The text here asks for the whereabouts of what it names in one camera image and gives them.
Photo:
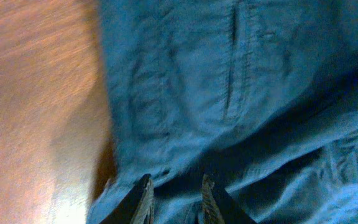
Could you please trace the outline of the navy blue shorts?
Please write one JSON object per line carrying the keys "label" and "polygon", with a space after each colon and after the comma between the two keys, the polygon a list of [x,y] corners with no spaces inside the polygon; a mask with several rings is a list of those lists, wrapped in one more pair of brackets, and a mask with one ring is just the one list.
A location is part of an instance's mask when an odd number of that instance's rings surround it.
{"label": "navy blue shorts", "polygon": [[358,1],[101,1],[116,178],[88,223],[358,223]]}

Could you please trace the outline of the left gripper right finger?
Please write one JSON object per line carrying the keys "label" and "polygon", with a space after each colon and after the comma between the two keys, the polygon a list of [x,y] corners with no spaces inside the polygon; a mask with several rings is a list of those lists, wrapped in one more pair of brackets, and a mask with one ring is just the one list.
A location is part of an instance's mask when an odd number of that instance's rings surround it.
{"label": "left gripper right finger", "polygon": [[226,190],[206,174],[203,176],[201,193],[205,224],[256,224]]}

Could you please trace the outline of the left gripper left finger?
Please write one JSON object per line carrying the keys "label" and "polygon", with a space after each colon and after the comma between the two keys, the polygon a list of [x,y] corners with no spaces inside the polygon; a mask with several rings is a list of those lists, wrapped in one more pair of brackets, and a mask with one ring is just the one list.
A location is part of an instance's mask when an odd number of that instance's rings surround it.
{"label": "left gripper left finger", "polygon": [[145,174],[100,224],[153,224],[154,185]]}

